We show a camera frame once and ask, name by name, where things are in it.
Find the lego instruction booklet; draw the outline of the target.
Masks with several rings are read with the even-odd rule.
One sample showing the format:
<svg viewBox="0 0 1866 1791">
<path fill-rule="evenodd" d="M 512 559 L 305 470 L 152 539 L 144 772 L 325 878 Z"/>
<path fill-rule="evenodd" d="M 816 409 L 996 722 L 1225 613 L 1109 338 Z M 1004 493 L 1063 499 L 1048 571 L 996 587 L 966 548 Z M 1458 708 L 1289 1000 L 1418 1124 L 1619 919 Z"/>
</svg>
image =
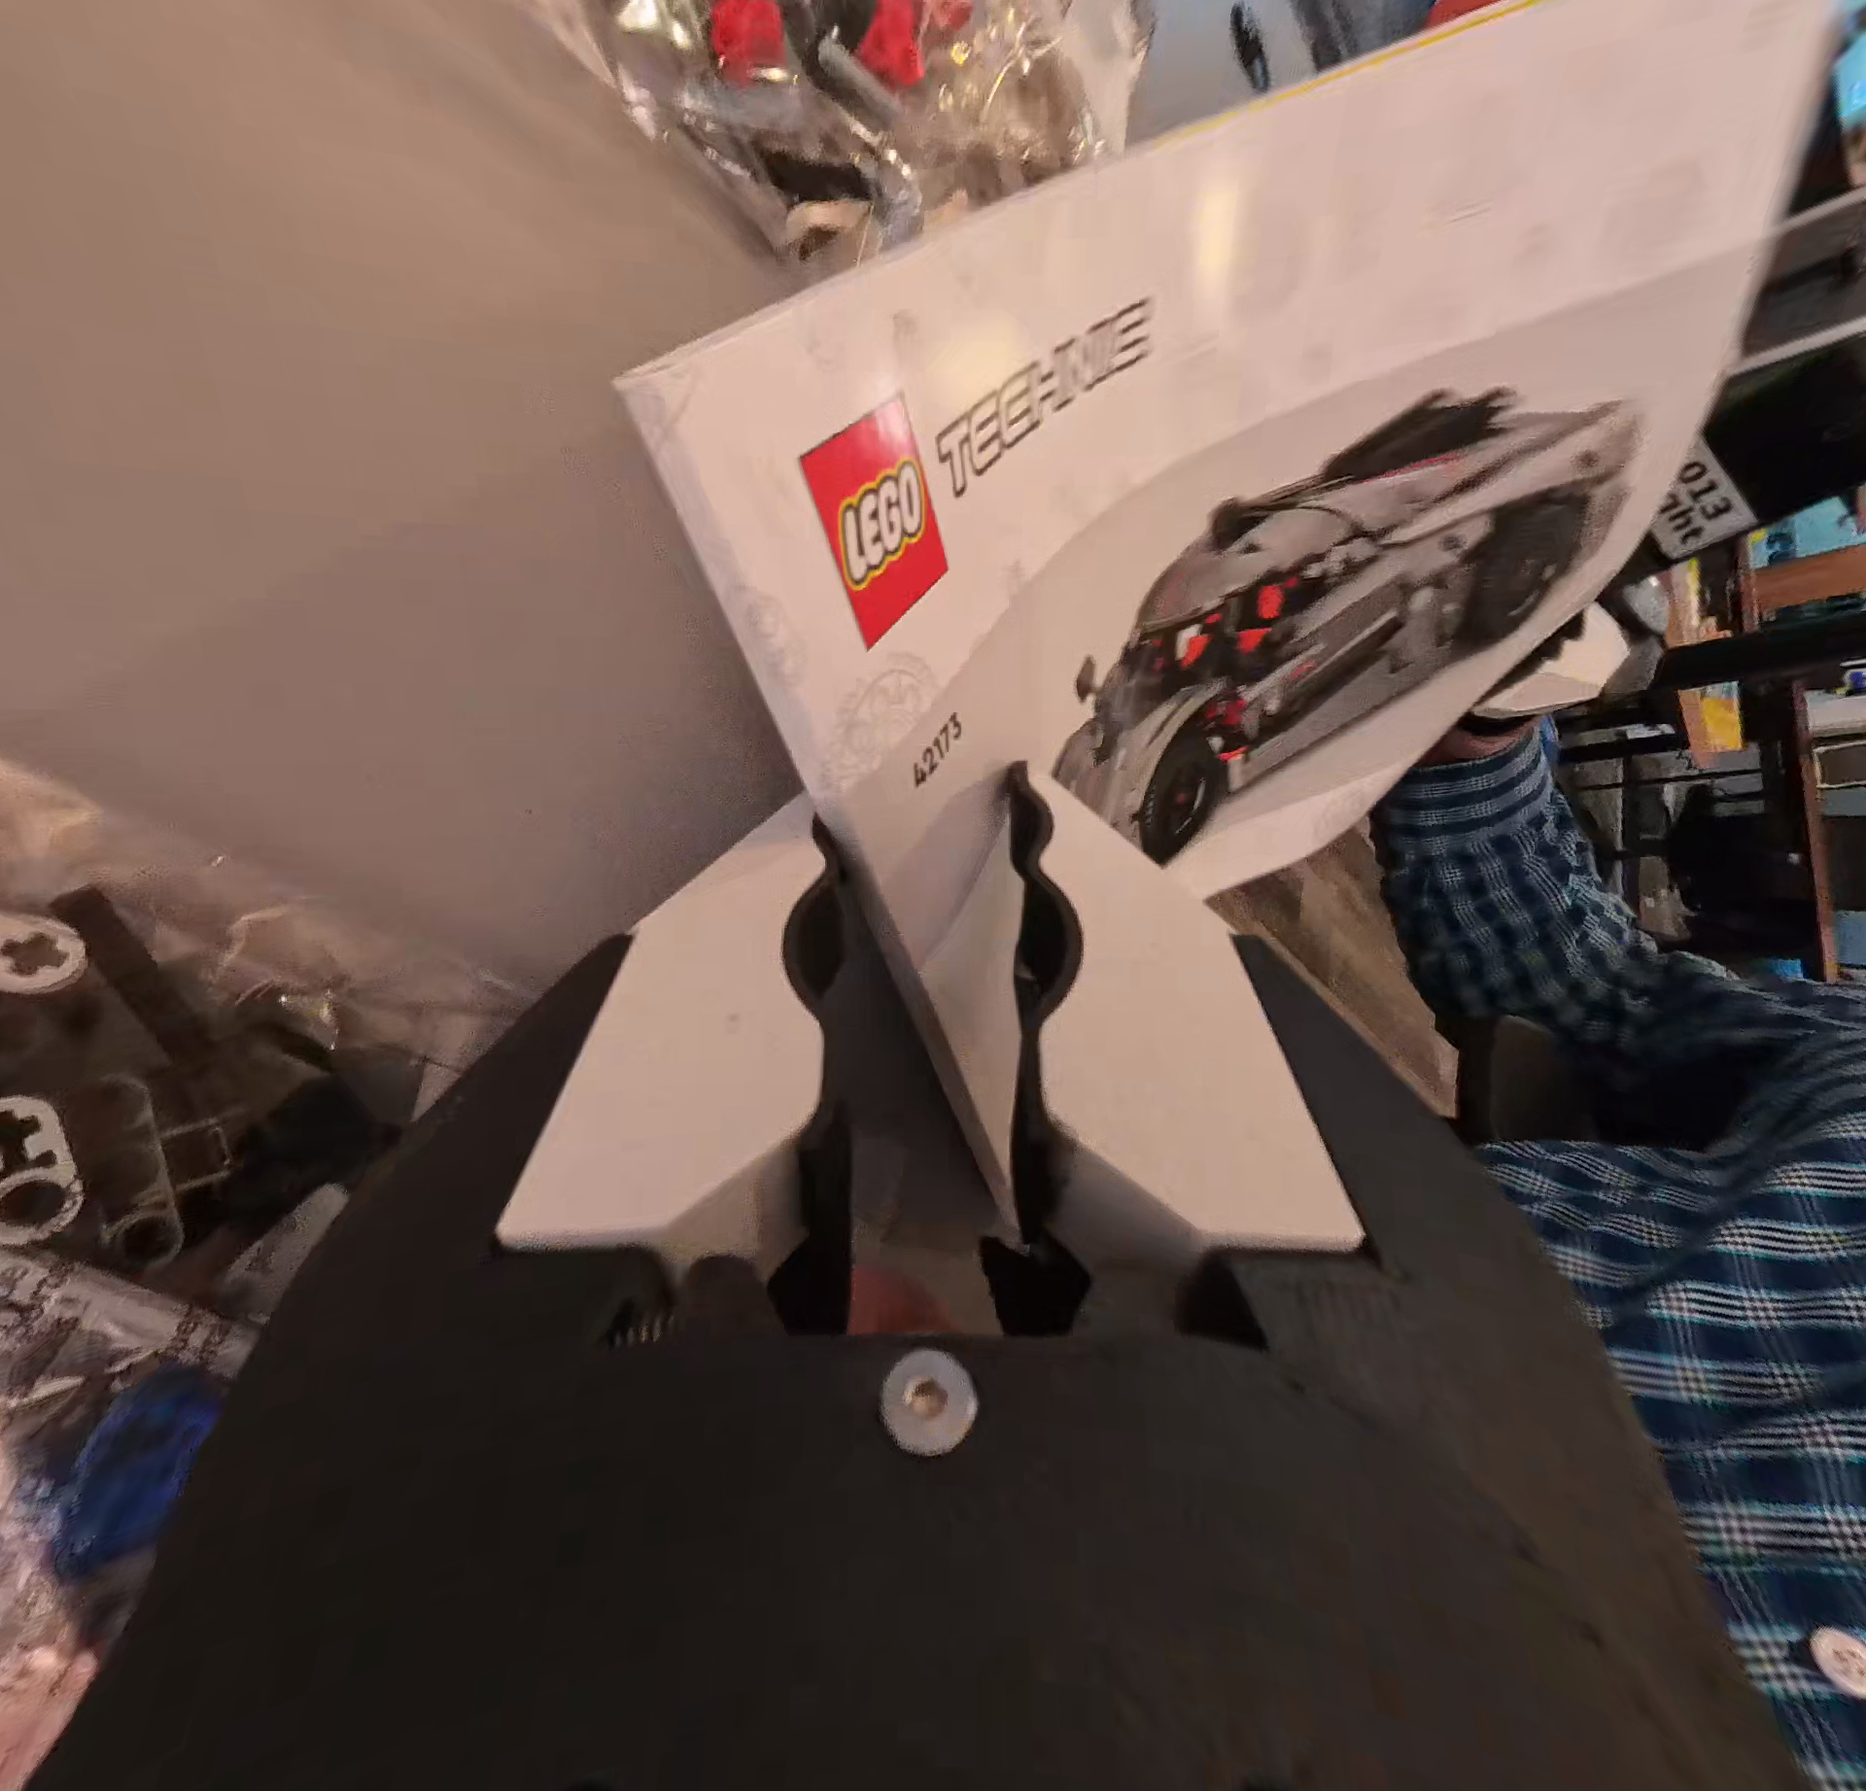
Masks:
<svg viewBox="0 0 1866 1791">
<path fill-rule="evenodd" d="M 1203 911 L 1354 828 L 1655 514 L 1833 13 L 1514 0 L 618 381 L 975 1159 L 992 781 Z"/>
</svg>

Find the clear bag of black pieces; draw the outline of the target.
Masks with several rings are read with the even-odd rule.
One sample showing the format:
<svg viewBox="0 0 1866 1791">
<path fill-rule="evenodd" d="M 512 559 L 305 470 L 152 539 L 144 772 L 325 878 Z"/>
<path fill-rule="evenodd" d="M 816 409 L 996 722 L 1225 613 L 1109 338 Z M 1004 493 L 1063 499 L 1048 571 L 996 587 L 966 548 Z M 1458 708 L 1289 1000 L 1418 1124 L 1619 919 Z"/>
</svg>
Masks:
<svg viewBox="0 0 1866 1791">
<path fill-rule="evenodd" d="M 6 759 L 6 1696 L 122 1636 L 253 1334 L 518 1021 L 420 938 Z"/>
</svg>

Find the clear bag of red pieces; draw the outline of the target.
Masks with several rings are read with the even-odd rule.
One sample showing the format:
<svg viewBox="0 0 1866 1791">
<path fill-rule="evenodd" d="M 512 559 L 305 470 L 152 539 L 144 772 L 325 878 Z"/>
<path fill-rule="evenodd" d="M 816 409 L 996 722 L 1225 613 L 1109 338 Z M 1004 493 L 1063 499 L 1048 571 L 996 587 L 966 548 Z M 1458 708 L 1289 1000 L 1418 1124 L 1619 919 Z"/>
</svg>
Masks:
<svg viewBox="0 0 1866 1791">
<path fill-rule="evenodd" d="M 1154 0 L 518 3 L 801 271 L 1121 158 L 1154 45 Z"/>
</svg>

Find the person's plaid shirt torso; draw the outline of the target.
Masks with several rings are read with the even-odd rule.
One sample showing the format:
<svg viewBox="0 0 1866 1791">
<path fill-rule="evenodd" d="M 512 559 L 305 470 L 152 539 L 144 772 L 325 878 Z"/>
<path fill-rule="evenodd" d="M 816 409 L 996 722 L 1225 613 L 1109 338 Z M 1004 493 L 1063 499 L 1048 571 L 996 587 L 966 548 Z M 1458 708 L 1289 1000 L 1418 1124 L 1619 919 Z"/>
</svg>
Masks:
<svg viewBox="0 0 1866 1791">
<path fill-rule="evenodd" d="M 1492 980 L 1629 1140 L 1492 1145 L 1596 1321 L 1735 1660 L 1813 1786 L 1859 1786 L 1866 1021 L 1685 955 Z"/>
</svg>

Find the wooden shelf unit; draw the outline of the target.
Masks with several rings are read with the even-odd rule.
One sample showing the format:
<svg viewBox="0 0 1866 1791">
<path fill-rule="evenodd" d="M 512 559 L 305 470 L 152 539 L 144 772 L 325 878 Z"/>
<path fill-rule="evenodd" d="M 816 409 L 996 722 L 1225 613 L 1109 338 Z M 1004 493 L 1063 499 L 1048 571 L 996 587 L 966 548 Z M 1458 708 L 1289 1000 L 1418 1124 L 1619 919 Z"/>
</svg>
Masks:
<svg viewBox="0 0 1866 1791">
<path fill-rule="evenodd" d="M 1687 562 L 1669 656 L 1687 766 L 1669 803 L 1669 878 L 1720 965 L 1859 980 L 1859 548 L 1759 565 L 1761 533 Z"/>
</svg>

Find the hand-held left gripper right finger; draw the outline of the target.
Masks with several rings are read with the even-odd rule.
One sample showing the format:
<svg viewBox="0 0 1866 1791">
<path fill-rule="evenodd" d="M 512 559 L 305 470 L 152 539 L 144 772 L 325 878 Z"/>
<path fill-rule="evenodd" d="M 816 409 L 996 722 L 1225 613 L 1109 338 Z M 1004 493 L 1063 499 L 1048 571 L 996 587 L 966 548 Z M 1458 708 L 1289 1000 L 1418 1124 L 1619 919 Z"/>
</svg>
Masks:
<svg viewBox="0 0 1866 1791">
<path fill-rule="evenodd" d="M 1236 1257 L 1351 1260 L 1368 1216 L 1236 933 L 1058 781 L 992 781 L 982 858 L 982 1269 L 1004 1337 L 1177 1328 Z"/>
</svg>

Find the person's right forearm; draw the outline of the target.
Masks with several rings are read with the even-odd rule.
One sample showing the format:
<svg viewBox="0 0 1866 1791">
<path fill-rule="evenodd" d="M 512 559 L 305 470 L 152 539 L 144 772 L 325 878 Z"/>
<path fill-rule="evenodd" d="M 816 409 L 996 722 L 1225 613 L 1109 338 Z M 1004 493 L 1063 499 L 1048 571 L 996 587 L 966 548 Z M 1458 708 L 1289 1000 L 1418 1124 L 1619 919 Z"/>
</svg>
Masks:
<svg viewBox="0 0 1866 1791">
<path fill-rule="evenodd" d="M 1435 1013 L 1545 1023 L 1645 1145 L 1859 1133 L 1859 991 L 1759 983 L 1655 948 L 1596 876 L 1540 729 L 1418 759 L 1370 828 Z"/>
</svg>

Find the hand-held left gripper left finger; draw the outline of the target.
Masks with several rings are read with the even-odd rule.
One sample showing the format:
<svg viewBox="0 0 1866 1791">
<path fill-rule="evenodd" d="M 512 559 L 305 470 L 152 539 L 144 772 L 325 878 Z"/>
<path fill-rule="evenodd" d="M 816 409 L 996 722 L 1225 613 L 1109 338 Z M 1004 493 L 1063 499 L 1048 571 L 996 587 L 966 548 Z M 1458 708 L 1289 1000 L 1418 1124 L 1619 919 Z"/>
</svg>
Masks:
<svg viewBox="0 0 1866 1791">
<path fill-rule="evenodd" d="M 618 944 L 497 1242 L 617 1260 L 603 1337 L 841 1337 L 857 1133 L 831 1059 L 842 863 L 799 798 Z"/>
</svg>

